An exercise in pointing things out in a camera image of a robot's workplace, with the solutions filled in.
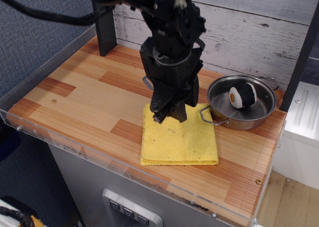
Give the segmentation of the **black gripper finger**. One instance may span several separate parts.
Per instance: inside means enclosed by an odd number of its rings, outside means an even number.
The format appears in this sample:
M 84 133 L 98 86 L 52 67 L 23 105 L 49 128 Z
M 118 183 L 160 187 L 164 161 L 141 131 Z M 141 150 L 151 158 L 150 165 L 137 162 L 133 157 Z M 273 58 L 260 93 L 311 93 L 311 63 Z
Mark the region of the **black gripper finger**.
M 161 124 L 166 117 L 172 116 L 173 109 L 173 105 L 167 105 L 161 109 L 156 105 L 152 105 L 152 111 L 154 112 L 154 121 Z
M 184 122 L 187 120 L 184 101 L 172 102 L 169 112 L 170 112 L 170 117 L 178 120 L 179 122 Z

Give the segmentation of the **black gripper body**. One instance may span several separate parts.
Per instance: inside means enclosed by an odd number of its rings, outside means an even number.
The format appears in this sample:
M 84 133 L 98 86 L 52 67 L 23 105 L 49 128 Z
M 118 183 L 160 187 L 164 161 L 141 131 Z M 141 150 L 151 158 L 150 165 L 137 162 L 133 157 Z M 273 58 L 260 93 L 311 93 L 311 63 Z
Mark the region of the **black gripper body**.
M 140 55 L 147 78 L 153 83 L 153 96 L 150 109 L 159 113 L 168 109 L 173 102 L 184 101 L 196 106 L 199 96 L 197 74 L 202 67 L 201 47 L 183 52 L 180 59 L 163 56 L 155 49 L 153 38 L 142 44 Z

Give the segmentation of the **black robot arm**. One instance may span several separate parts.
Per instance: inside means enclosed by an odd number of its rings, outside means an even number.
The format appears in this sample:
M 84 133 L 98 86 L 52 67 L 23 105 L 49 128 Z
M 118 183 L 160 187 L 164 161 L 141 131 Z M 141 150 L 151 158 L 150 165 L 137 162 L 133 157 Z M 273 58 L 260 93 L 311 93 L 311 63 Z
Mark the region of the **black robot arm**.
M 142 44 L 140 56 L 153 85 L 150 109 L 154 121 L 166 117 L 187 119 L 186 106 L 197 105 L 198 72 L 205 48 L 200 39 L 205 18 L 192 0 L 92 0 L 113 8 L 117 4 L 139 10 L 152 35 Z

